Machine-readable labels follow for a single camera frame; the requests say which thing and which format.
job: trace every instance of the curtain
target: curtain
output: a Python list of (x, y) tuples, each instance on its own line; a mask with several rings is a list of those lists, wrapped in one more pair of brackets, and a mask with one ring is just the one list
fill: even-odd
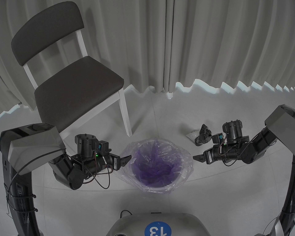
[[(0, 1), (0, 113), (20, 101), (34, 109), (34, 89), (11, 40), (38, 12), (62, 0)], [(173, 92), (201, 79), (218, 88), (267, 81), (294, 87), (294, 2), (248, 0), (74, 0), (89, 56), (120, 75), (126, 88)], [(28, 62), (40, 85), (81, 58), (75, 34)]]

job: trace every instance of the blue round sticker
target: blue round sticker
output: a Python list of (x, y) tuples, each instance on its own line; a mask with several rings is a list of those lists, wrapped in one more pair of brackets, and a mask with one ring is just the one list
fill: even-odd
[(155, 221), (145, 228), (145, 236), (171, 236), (171, 228), (165, 222)]

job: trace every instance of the floor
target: floor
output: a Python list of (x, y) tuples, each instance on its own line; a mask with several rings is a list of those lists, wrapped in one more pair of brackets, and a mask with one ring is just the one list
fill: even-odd
[[(67, 137), (66, 142), (75, 149), (76, 134), (93, 134), (108, 141), (112, 152), (119, 155), (130, 142), (161, 137), (192, 155), (201, 154), (212, 142), (196, 147), (185, 135), (200, 129), (203, 123), (212, 133), (219, 133), (223, 123), (240, 119), (243, 134), (251, 138), (261, 131), (264, 120), (278, 105), (295, 107), (295, 91), (267, 85), (255, 87), (240, 86), (228, 91), (226, 86), (212, 89), (196, 81), (190, 89), (178, 84), (171, 99), (166, 93), (155, 93), (153, 87), (143, 94), (129, 87), (125, 96), (134, 133), (131, 137), (125, 133), (116, 102)], [(0, 131), (37, 122), (41, 122), (38, 111), (21, 106), (0, 118)], [(45, 236), (104, 236), (124, 209), (133, 214), (184, 212), (197, 216), (212, 236), (256, 235), (263, 232), (283, 206), (291, 160), (291, 152), (278, 141), (251, 165), (242, 161), (231, 167), (221, 162), (212, 165), (194, 162), (194, 172), (188, 181), (171, 194), (144, 193), (113, 175), (108, 190), (93, 181), (72, 191), (57, 182), (52, 169), (45, 164), (32, 173), (33, 193), (37, 195), (34, 204), (39, 210), (37, 221)], [(99, 181), (107, 185), (108, 177), (101, 176)], [(3, 236), (17, 235), (6, 213), (1, 185), (0, 232)]]

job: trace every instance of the chair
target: chair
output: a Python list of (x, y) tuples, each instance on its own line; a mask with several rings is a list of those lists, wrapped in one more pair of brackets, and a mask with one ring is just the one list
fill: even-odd
[[(119, 100), (126, 133), (131, 136), (124, 80), (87, 55), (82, 28), (84, 24), (78, 6), (66, 1), (33, 16), (11, 41), (16, 60), (24, 67), (35, 88), (34, 95), (41, 120), (56, 126), (61, 138), (65, 139), (72, 131)], [(27, 62), (73, 32), (76, 33), (83, 57), (38, 86)]]

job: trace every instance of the white chair frame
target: white chair frame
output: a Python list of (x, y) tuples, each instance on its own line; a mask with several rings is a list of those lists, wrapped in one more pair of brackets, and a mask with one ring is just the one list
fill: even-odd
[[(83, 41), (81, 30), (76, 31), (76, 36), (78, 39), (78, 43), (79, 43), (79, 47), (80, 47), (82, 56), (83, 57), (88, 56), (87, 51), (86, 51), (86, 47), (85, 47), (85, 44)], [(24, 70), (26, 71), (34, 89), (36, 89), (38, 87), (38, 85), (31, 73), (28, 65), (25, 64), (23, 67), (24, 67)], [(124, 89), (122, 88), (118, 92), (114, 93), (113, 95), (108, 97), (106, 100), (104, 100), (103, 102), (101, 102), (100, 104), (98, 104), (97, 106), (92, 108), (90, 111), (88, 111), (87, 113), (82, 115), (79, 119), (77, 119), (69, 127), (65, 128), (62, 132), (60, 132), (61, 138), (64, 140), (67, 136), (70, 135), (70, 133), (72, 133), (74, 130), (79, 128), (81, 125), (85, 124), (92, 117), (96, 116), (98, 113), (100, 113), (101, 111), (106, 109), (108, 106), (112, 105), (117, 100), (119, 100), (120, 109), (121, 109), (121, 113), (122, 113), (124, 126), (126, 129), (126, 133), (128, 136), (131, 136), (132, 131), (131, 131), (131, 126), (130, 126), (130, 121), (129, 121), (129, 116), (128, 116), (127, 105), (126, 105), (126, 101), (125, 101)], [(65, 141), (64, 141), (64, 144), (67, 148), (67, 153), (70, 156), (76, 154), (76, 151), (74, 151)]]

